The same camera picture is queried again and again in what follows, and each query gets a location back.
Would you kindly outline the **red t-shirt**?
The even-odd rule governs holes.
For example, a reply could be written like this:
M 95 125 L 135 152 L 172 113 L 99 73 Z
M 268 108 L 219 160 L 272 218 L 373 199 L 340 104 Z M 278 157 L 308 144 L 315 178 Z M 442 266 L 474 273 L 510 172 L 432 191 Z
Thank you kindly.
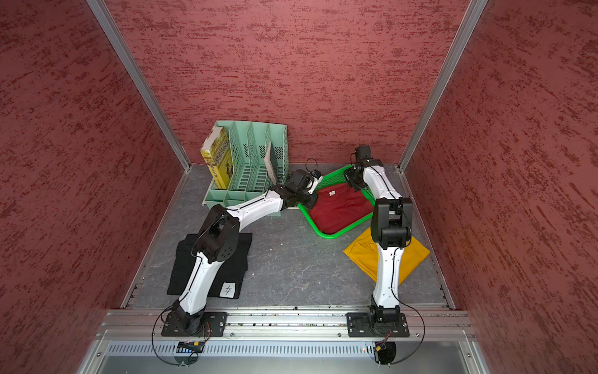
M 354 191 L 347 183 L 331 185 L 317 193 L 317 203 L 308 215 L 322 234 L 336 234 L 373 212 L 364 194 Z

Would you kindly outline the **yellow t-shirt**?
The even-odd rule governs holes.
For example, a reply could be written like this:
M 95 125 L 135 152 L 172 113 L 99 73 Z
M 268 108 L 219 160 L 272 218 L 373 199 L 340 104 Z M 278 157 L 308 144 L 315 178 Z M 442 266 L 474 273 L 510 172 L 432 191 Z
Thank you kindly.
M 347 246 L 344 254 L 370 279 L 377 281 L 378 249 L 376 243 L 372 240 L 370 228 Z M 406 247 L 401 260 L 398 284 L 401 285 L 430 254 L 429 249 L 416 238 L 412 238 L 411 244 Z

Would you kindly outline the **black t-shirt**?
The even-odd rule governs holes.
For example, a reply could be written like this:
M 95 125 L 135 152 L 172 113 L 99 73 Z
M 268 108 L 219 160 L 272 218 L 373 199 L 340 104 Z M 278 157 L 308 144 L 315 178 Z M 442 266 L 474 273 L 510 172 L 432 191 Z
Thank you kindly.
M 189 234 L 177 245 L 174 266 L 167 289 L 168 295 L 181 295 L 191 276 L 195 264 L 192 254 L 199 234 Z M 221 299 L 238 299 L 245 272 L 248 270 L 248 253 L 252 244 L 252 233 L 241 233 L 238 247 L 228 260 L 224 262 L 210 287 L 208 296 Z

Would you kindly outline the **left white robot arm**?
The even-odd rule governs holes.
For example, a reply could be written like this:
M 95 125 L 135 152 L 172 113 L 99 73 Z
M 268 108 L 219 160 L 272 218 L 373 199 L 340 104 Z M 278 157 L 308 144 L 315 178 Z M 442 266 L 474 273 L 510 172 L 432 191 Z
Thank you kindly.
M 182 295 L 170 308 L 162 334 L 167 336 L 167 329 L 172 328 L 183 336 L 199 335 L 209 290 L 221 266 L 237 250 L 240 232 L 261 218 L 289 207 L 299 204 L 313 207 L 320 182 L 322 175 L 317 171 L 297 171 L 285 184 L 274 185 L 245 203 L 212 207 L 191 249 L 195 264 Z

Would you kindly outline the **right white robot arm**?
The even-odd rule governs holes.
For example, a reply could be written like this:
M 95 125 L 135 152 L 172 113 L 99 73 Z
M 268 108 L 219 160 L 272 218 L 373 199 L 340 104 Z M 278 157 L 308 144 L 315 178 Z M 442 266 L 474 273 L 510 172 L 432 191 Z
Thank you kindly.
M 344 172 L 350 187 L 367 189 L 375 198 L 371 236 L 378 250 L 378 270 L 372 304 L 368 311 L 370 327 L 400 321 L 400 264 L 411 244 L 413 203 L 392 186 L 378 160 L 358 161 Z

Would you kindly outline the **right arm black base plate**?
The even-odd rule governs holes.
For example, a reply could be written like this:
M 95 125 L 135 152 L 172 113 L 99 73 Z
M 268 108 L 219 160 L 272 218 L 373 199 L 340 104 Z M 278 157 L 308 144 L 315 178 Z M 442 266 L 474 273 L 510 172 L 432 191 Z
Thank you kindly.
M 411 335 L 404 313 L 391 320 L 375 319 L 368 313 L 347 313 L 346 318 L 350 338 L 409 338 Z

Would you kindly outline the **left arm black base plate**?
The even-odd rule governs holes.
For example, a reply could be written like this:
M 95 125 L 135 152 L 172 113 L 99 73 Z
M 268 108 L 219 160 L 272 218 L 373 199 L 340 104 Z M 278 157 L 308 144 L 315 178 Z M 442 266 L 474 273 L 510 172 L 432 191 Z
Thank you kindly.
M 227 313 L 208 312 L 179 313 L 169 312 L 160 335 L 167 338 L 216 337 L 224 335 L 227 323 Z

